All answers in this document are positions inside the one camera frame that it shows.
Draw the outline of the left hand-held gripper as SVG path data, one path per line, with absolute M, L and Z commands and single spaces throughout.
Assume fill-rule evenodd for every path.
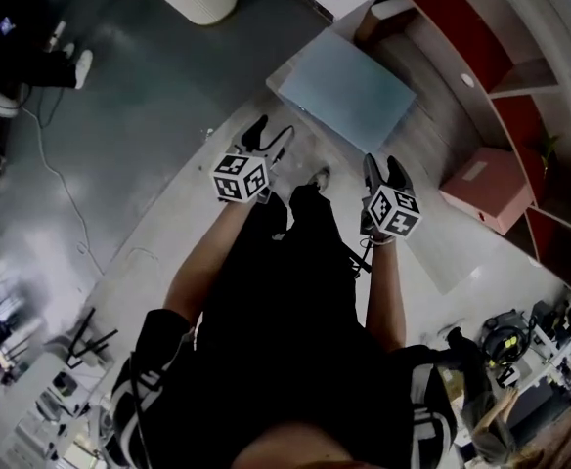
M 264 148 L 262 133 L 269 117 L 261 115 L 242 135 L 239 145 L 221 152 L 210 169 L 210 180 L 221 201 L 267 203 L 277 181 L 275 168 L 293 142 L 293 125 L 282 129 Z

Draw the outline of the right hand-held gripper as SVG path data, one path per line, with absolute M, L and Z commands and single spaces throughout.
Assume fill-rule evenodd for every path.
M 375 240 L 407 239 L 421 222 L 413 182 L 400 161 L 387 157 L 388 186 L 371 153 L 363 160 L 368 195 L 363 199 L 360 233 Z

